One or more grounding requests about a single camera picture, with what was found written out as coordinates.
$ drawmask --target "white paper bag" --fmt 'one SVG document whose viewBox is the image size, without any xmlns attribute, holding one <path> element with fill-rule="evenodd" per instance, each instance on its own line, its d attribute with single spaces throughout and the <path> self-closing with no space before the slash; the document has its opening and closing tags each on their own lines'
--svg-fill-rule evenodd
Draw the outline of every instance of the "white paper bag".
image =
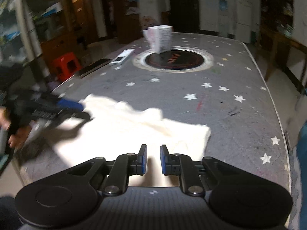
<svg viewBox="0 0 307 230">
<path fill-rule="evenodd" d="M 155 53 L 163 53 L 172 49 L 172 26 L 150 27 L 143 30 L 143 35 Z"/>
</svg>

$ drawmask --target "white smartphone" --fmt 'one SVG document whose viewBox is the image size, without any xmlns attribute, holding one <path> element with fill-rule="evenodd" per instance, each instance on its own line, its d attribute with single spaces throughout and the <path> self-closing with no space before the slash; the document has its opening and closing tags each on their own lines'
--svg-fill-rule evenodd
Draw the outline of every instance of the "white smartphone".
<svg viewBox="0 0 307 230">
<path fill-rule="evenodd" d="M 123 51 L 110 62 L 110 65 L 121 65 L 133 53 L 133 51 L 134 49 L 127 49 Z"/>
</svg>

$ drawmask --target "red plastic stool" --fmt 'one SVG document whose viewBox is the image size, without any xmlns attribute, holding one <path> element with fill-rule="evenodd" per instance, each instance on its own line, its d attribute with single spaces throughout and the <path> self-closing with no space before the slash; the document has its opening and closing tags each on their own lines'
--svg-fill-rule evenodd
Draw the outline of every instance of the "red plastic stool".
<svg viewBox="0 0 307 230">
<path fill-rule="evenodd" d="M 82 66 L 73 53 L 66 53 L 54 59 L 52 63 L 56 68 L 57 77 L 61 82 L 69 79 L 76 71 L 82 69 Z"/>
</svg>

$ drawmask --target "white refrigerator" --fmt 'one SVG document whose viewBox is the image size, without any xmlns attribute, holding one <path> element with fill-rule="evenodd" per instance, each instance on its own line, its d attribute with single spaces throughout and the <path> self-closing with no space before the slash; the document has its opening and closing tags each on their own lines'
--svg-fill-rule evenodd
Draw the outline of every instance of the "white refrigerator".
<svg viewBox="0 0 307 230">
<path fill-rule="evenodd" d="M 252 4 L 246 0 L 235 1 L 235 39 L 251 42 Z"/>
</svg>

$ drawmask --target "wooden table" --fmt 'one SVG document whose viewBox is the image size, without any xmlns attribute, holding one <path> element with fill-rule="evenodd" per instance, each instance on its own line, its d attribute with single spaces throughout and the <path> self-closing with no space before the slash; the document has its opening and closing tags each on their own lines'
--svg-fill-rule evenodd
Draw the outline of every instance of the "wooden table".
<svg viewBox="0 0 307 230">
<path fill-rule="evenodd" d="M 290 47 L 294 47 L 294 48 L 296 48 L 296 49 L 298 49 L 298 50 L 300 50 L 300 51 L 302 51 L 303 53 L 306 54 L 303 71 L 302 71 L 302 74 L 300 76 L 300 82 L 302 83 L 303 78 L 304 78 L 304 74 L 305 74 L 306 68 L 307 68 L 307 47 L 305 45 L 299 43 L 298 41 L 296 41 L 293 38 L 288 38 L 280 32 L 273 31 L 273 30 L 269 29 L 267 26 L 260 26 L 259 36 L 258 36 L 258 40 L 257 40 L 257 44 L 256 44 L 257 51 L 256 51 L 255 59 L 258 58 L 259 50 L 261 49 L 260 40 L 261 40 L 261 36 L 263 34 L 268 36 L 269 38 L 271 38 L 273 40 L 273 46 L 272 46 L 272 50 L 271 50 L 271 53 L 270 53 L 270 59 L 269 59 L 269 63 L 268 63 L 268 67 L 267 67 L 267 71 L 266 71 L 266 75 L 265 75 L 264 80 L 267 81 L 269 79 L 272 71 L 275 69 L 274 60 L 275 60 L 275 57 L 276 57 L 276 54 L 277 54 L 278 43 L 284 43 L 284 44 L 287 44 Z"/>
</svg>

